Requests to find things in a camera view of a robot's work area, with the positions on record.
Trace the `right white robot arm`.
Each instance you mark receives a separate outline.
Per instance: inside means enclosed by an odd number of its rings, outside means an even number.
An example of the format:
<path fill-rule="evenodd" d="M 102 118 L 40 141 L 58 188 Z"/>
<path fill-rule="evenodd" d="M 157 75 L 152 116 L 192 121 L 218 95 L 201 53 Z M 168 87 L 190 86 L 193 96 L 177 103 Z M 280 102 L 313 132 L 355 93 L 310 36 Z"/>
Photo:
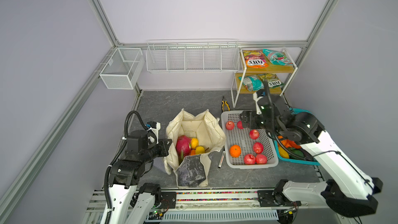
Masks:
<path fill-rule="evenodd" d="M 304 201 L 326 205 L 341 216 L 354 218 L 375 214 L 383 182 L 361 171 L 336 145 L 324 125 L 309 112 L 294 114 L 282 97 L 259 90 L 253 94 L 256 109 L 243 111 L 244 127 L 264 129 L 272 139 L 296 142 L 331 176 L 319 183 L 282 179 L 274 188 L 278 205 Z"/>

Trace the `small yellow lemon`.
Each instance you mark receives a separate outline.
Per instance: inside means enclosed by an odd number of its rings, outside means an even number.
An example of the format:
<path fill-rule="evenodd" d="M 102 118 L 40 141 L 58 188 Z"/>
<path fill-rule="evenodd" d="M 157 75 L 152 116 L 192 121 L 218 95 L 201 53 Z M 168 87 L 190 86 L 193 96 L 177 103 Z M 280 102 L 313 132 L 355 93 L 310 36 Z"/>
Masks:
<path fill-rule="evenodd" d="M 206 151 L 206 149 L 205 149 L 203 146 L 198 146 L 198 147 L 195 149 L 195 154 L 196 154 L 196 155 L 200 155 L 200 154 L 205 153 L 205 151 Z"/>

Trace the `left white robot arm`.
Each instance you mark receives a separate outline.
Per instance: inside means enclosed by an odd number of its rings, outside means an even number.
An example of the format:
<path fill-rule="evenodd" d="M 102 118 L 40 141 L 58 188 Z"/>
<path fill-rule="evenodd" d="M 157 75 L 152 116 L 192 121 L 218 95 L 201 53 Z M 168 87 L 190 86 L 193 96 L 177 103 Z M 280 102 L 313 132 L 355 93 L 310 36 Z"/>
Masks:
<path fill-rule="evenodd" d="M 101 223 L 143 224 L 150 210 L 161 204 L 160 185 L 139 185 L 148 173 L 146 166 L 169 155 L 172 140 L 160 139 L 159 130 L 160 123 L 144 123 L 139 112 L 127 114 L 121 147 L 105 172 L 106 206 Z"/>

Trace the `cream canvas grocery bag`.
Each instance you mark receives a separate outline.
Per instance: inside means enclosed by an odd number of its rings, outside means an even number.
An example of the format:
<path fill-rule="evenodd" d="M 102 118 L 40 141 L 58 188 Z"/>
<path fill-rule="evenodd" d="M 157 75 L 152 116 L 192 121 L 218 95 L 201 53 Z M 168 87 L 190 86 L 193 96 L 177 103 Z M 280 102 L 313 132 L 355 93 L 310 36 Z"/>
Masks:
<path fill-rule="evenodd" d="M 167 174 L 176 176 L 178 188 L 197 188 L 208 186 L 208 174 L 211 167 L 209 155 L 220 152 L 226 143 L 226 135 L 220 127 L 219 119 L 208 110 L 194 116 L 185 110 L 169 123 L 166 136 L 172 140 L 169 155 L 164 158 Z M 196 138 L 199 146 L 205 150 L 203 154 L 184 155 L 177 149 L 178 138 L 186 136 Z"/>

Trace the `green pink snack bag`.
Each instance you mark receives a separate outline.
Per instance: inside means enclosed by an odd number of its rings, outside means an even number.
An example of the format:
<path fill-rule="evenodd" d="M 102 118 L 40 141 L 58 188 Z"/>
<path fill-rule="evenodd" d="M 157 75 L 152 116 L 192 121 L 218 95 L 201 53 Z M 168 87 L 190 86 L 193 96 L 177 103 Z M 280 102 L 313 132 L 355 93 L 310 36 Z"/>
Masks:
<path fill-rule="evenodd" d="M 283 52 L 263 49 L 263 53 L 273 65 L 286 66 L 293 64 L 291 60 Z"/>

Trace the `pink dragon fruit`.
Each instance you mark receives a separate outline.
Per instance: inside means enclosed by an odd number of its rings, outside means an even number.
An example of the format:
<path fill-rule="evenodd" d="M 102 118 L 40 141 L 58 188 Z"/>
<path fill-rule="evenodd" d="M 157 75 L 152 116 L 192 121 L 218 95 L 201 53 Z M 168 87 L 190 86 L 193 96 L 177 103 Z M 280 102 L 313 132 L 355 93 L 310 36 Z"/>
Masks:
<path fill-rule="evenodd" d="M 182 163 L 186 156 L 191 153 L 191 139 L 185 135 L 180 136 L 177 139 L 176 151 L 178 155 L 179 163 Z"/>

